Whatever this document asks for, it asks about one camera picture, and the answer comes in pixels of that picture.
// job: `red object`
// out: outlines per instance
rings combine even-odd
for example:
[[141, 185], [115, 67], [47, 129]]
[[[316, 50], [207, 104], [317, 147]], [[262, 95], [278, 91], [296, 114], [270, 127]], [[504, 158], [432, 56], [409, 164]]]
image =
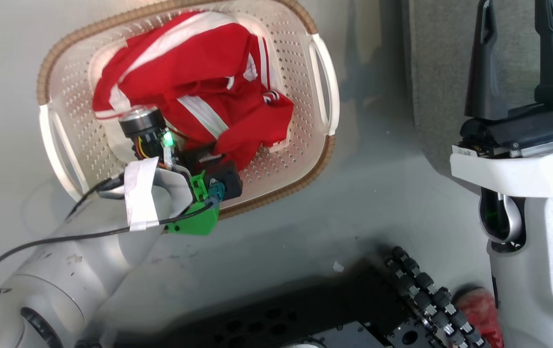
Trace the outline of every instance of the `red object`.
[[456, 300], [455, 307], [468, 317], [469, 323], [480, 331], [492, 348], [504, 348], [498, 310], [489, 291], [483, 288], [469, 291]]
[[95, 88], [99, 119], [156, 105], [188, 138], [186, 148], [216, 141], [215, 152], [239, 170], [260, 145], [286, 138], [294, 106], [271, 89], [266, 42], [231, 17], [182, 14], [127, 44]]

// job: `laundry basket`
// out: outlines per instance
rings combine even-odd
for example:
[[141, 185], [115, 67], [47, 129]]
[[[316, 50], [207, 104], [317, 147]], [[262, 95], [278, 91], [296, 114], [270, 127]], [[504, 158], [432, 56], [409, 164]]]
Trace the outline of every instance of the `laundry basket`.
[[102, 69], [126, 39], [187, 11], [232, 15], [266, 38], [281, 87], [294, 103], [289, 141], [261, 148], [240, 172], [243, 195], [223, 202], [228, 218], [298, 192], [326, 167], [339, 121], [339, 93], [330, 54], [307, 11], [295, 0], [169, 0], [102, 20], [68, 35], [45, 58], [38, 76], [40, 127], [54, 172], [74, 200], [126, 167], [91, 107]]

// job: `gray sofa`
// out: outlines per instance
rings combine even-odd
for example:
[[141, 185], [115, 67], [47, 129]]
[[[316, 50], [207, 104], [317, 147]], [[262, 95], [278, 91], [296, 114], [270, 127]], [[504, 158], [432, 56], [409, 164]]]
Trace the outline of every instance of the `gray sofa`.
[[[460, 140], [478, 0], [405, 0], [406, 53], [414, 123], [435, 170], [451, 176], [451, 145]], [[495, 0], [500, 87], [510, 107], [534, 101], [539, 36], [534, 0]], [[462, 183], [478, 191], [473, 185]]]

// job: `gray floor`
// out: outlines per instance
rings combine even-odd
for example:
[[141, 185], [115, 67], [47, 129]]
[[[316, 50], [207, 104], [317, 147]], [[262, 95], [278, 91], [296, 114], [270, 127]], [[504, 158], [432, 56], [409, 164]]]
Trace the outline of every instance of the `gray floor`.
[[[0, 253], [47, 236], [73, 202], [49, 167], [36, 75], [66, 33], [152, 0], [0, 0]], [[97, 323], [149, 335], [232, 301], [339, 276], [380, 245], [402, 245], [438, 283], [489, 285], [478, 197], [434, 172], [414, 136], [394, 0], [302, 0], [341, 85], [332, 161], [304, 191], [231, 218], [209, 237], [168, 235]], [[0, 265], [0, 282], [29, 255]]]

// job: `green light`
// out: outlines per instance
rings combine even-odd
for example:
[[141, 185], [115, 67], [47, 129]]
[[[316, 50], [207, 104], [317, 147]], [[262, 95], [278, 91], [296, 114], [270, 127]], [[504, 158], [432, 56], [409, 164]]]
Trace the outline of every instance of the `green light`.
[[173, 147], [175, 145], [175, 140], [173, 139], [173, 133], [170, 131], [166, 131], [162, 135], [162, 145], [165, 147]]

